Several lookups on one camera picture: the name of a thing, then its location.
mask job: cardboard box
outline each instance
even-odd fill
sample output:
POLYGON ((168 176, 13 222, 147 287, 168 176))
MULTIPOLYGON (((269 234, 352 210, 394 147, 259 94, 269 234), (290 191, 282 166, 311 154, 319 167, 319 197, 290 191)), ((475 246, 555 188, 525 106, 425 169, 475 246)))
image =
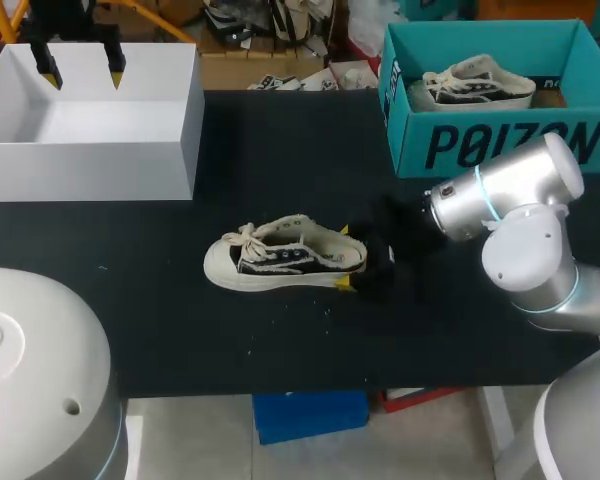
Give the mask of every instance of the cardboard box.
MULTIPOLYGON (((156 0, 139 0, 138 3, 156 14, 158 13, 156 0)), ((93 19, 96 23, 118 25, 120 38, 125 42, 151 42, 158 32, 155 23, 126 5, 98 4, 93 10, 93 19)))
POLYGON ((214 58, 202 57, 205 90, 246 90, 265 75, 306 78, 324 68, 321 58, 214 58))
POLYGON ((190 200, 204 112, 190 44, 122 44, 113 86, 99 43, 50 43, 64 84, 29 45, 0 55, 0 202, 190 200))
POLYGON ((160 16, 170 24, 181 27, 191 22, 204 8, 202 0, 159 0, 160 16))
POLYGON ((600 49, 579 20, 390 25, 378 89, 396 174, 452 177, 546 132, 585 172, 600 172, 600 49), (489 53, 504 69, 559 88, 567 108, 414 113, 407 87, 425 72, 489 53))

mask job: tiled floor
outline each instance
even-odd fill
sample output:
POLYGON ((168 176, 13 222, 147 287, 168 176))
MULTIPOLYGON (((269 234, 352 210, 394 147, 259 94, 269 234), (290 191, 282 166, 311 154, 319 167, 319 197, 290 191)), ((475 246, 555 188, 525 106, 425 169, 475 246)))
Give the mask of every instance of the tiled floor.
MULTIPOLYGON (((541 390, 507 389, 514 423, 541 390)), ((488 440, 473 390, 361 429, 260 446, 251 397, 132 400, 143 417, 137 480, 491 480, 488 440)))

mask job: shoe toe cap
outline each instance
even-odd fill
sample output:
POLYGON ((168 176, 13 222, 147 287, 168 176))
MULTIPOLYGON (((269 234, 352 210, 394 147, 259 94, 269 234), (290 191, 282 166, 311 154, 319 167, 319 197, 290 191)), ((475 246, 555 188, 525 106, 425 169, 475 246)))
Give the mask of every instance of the shoe toe cap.
POLYGON ((204 272, 212 281, 237 274, 230 249, 231 245, 223 240, 218 240, 207 250, 204 257, 204 272))

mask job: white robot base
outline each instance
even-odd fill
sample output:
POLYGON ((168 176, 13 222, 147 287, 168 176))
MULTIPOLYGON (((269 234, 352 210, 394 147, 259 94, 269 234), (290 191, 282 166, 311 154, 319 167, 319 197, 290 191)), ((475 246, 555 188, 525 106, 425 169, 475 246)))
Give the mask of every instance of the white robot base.
POLYGON ((123 480, 124 417, 93 311, 58 282, 0 268, 0 480, 123 480))

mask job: shoelace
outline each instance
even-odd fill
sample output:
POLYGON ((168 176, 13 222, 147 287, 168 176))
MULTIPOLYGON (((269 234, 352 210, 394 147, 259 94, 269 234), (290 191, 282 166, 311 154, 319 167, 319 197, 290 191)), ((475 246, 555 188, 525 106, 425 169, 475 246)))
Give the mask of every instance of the shoelace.
POLYGON ((440 90, 466 91, 471 89, 472 85, 492 83, 483 78, 460 80, 459 78, 454 77, 450 70, 445 70, 442 73, 427 72, 422 76, 422 79, 424 80, 426 87, 435 92, 439 92, 440 90))
POLYGON ((255 262, 262 259, 276 258, 275 253, 267 253, 267 246, 262 239, 276 231, 271 225, 262 225, 255 228, 249 222, 238 229, 240 233, 225 233, 222 240, 234 247, 242 247, 242 258, 247 262, 255 262))

